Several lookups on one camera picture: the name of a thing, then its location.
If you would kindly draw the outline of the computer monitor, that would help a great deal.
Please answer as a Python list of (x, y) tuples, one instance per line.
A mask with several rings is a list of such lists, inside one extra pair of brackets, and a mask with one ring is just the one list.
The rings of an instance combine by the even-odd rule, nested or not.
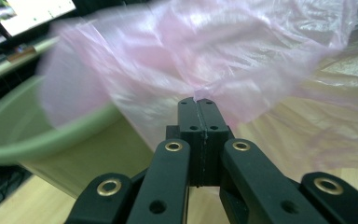
[(0, 45), (14, 45), (75, 10), (73, 0), (0, 0)]

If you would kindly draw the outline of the pink plastic trash bag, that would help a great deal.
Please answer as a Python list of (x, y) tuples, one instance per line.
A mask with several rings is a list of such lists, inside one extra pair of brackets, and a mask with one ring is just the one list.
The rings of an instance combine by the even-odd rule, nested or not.
[(284, 171), (358, 169), (358, 0), (158, 0), (54, 23), (52, 125), (114, 104), (150, 146), (214, 101)]

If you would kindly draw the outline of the green plastic trash bin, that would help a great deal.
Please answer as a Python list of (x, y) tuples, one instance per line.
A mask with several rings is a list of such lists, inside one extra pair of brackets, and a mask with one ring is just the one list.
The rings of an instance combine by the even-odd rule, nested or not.
[(153, 152), (113, 106), (54, 128), (31, 77), (0, 100), (0, 165), (18, 164), (76, 198), (99, 175), (133, 177)]

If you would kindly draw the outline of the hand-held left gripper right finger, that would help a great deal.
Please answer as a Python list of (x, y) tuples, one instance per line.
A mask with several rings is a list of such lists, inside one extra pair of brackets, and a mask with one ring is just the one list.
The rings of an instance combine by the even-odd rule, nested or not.
[(224, 121), (217, 105), (211, 100), (198, 101), (200, 125), (203, 130), (201, 147), (200, 185), (219, 186), (221, 175), (221, 153), (232, 133)]

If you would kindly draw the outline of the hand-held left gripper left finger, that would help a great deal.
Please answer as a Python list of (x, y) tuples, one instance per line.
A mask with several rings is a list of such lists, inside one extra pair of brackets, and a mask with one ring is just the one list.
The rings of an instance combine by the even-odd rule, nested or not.
[(177, 124), (166, 127), (167, 139), (181, 139), (190, 145), (189, 182), (192, 187), (204, 186), (204, 130), (197, 103), (185, 98), (177, 105)]

